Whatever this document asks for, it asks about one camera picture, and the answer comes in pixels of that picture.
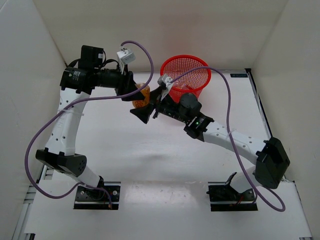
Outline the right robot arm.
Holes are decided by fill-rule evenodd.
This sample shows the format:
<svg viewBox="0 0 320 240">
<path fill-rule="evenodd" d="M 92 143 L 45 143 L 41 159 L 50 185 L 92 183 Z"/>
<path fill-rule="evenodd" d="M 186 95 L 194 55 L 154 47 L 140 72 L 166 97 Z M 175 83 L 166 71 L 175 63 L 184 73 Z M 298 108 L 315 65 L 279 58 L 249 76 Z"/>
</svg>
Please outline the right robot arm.
<svg viewBox="0 0 320 240">
<path fill-rule="evenodd" d="M 201 107 L 192 93 L 184 93 L 179 102 L 174 102 L 170 95 L 163 97 L 157 88 L 150 93 L 149 104 L 130 112 L 145 124 L 158 114 L 173 118 L 185 124 L 184 131 L 191 138 L 223 147 L 251 162 L 254 166 L 246 170 L 248 177 L 237 173 L 225 186 L 224 193 L 230 200 L 238 199 L 251 184 L 277 189 L 290 165 L 282 142 L 275 137 L 261 140 L 236 131 L 228 132 L 225 126 L 201 113 Z"/>
</svg>

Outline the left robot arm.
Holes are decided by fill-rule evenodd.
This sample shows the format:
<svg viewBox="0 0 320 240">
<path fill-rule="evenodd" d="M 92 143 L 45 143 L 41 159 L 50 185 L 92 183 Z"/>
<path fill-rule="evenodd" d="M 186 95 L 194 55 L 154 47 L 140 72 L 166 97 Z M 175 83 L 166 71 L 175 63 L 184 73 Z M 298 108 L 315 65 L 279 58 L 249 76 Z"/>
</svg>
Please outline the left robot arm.
<svg viewBox="0 0 320 240">
<path fill-rule="evenodd" d="M 120 46 L 115 69 L 105 66 L 114 62 L 108 59 L 103 48 L 83 45 L 79 59 L 71 62 L 63 71 L 60 81 L 60 100 L 51 135 L 44 149 L 35 157 L 48 167 L 65 174 L 87 187 L 93 200 L 105 194 L 103 178 L 87 166 L 87 157 L 76 153 L 76 138 L 86 103 L 96 87 L 115 90 L 113 99 L 122 101 L 144 100 L 136 86 L 134 74 L 128 64 L 135 60 L 131 49 Z"/>
</svg>

